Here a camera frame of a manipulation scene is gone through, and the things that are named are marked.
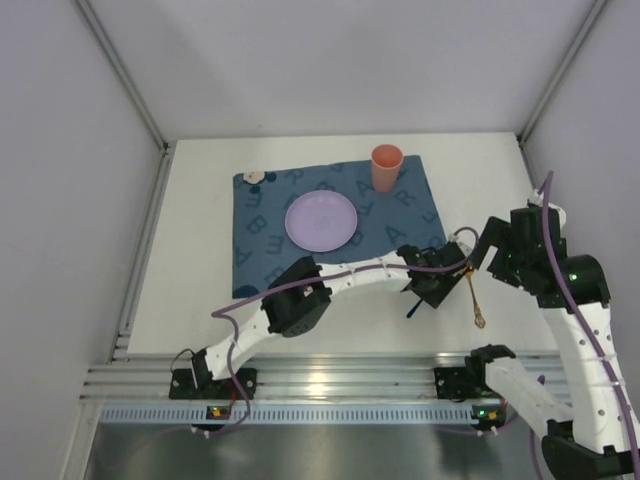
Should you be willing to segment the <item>blue metallic fork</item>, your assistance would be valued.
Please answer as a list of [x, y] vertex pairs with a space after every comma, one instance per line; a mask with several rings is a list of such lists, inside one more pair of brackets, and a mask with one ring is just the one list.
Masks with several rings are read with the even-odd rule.
[[407, 319], [411, 318], [416, 313], [416, 311], [418, 310], [418, 308], [421, 306], [422, 303], [423, 303], [423, 300], [419, 299], [415, 303], [415, 305], [409, 309], [409, 311], [406, 314], [406, 318]]

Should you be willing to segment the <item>blue letter-print placemat cloth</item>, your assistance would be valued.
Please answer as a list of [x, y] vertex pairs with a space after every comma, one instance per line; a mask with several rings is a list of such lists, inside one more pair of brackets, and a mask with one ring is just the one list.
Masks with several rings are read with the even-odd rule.
[[[324, 222], [286, 226], [286, 216], [302, 196], [330, 191], [347, 200], [339, 215]], [[346, 224], [321, 234], [340, 217]], [[369, 160], [256, 170], [233, 178], [232, 296], [265, 291], [291, 264], [310, 255], [318, 263], [343, 263], [382, 256], [405, 244], [442, 247], [446, 234], [417, 155], [405, 157], [393, 189], [375, 190]]]

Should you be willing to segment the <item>purple plastic plate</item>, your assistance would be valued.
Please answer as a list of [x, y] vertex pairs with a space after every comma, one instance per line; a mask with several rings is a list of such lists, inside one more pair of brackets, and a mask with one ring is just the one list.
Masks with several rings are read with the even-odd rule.
[[330, 190], [315, 190], [293, 201], [285, 214], [284, 226], [289, 239], [313, 253], [339, 249], [355, 234], [358, 213], [344, 195]]

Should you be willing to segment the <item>orange plastic cup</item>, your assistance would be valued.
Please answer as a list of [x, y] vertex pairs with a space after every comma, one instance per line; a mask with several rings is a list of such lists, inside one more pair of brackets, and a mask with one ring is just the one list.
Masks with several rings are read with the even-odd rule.
[[376, 191], [390, 192], [404, 161], [403, 152], [391, 144], [376, 146], [371, 152], [371, 178]]

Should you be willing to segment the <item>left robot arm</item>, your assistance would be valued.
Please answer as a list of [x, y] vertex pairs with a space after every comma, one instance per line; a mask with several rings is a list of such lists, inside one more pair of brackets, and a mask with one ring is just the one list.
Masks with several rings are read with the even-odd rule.
[[172, 369], [172, 400], [253, 399], [257, 371], [247, 362], [264, 347], [314, 329], [329, 306], [362, 294], [411, 292], [438, 307], [470, 269], [456, 242], [440, 249], [404, 245], [383, 256], [353, 263], [322, 264], [311, 256], [296, 260], [264, 292], [213, 312], [228, 321], [231, 334], [191, 352], [185, 368]]

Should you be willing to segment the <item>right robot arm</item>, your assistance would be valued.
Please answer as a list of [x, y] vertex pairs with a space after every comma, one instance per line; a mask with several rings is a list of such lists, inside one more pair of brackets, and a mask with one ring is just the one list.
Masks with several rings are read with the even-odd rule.
[[561, 215], [533, 204], [507, 221], [491, 217], [470, 264], [481, 266], [537, 302], [559, 350], [570, 402], [564, 404], [528, 373], [504, 345], [465, 359], [472, 381], [510, 404], [539, 439], [556, 479], [639, 476], [639, 420], [630, 403], [611, 335], [607, 281], [590, 255], [570, 256]]

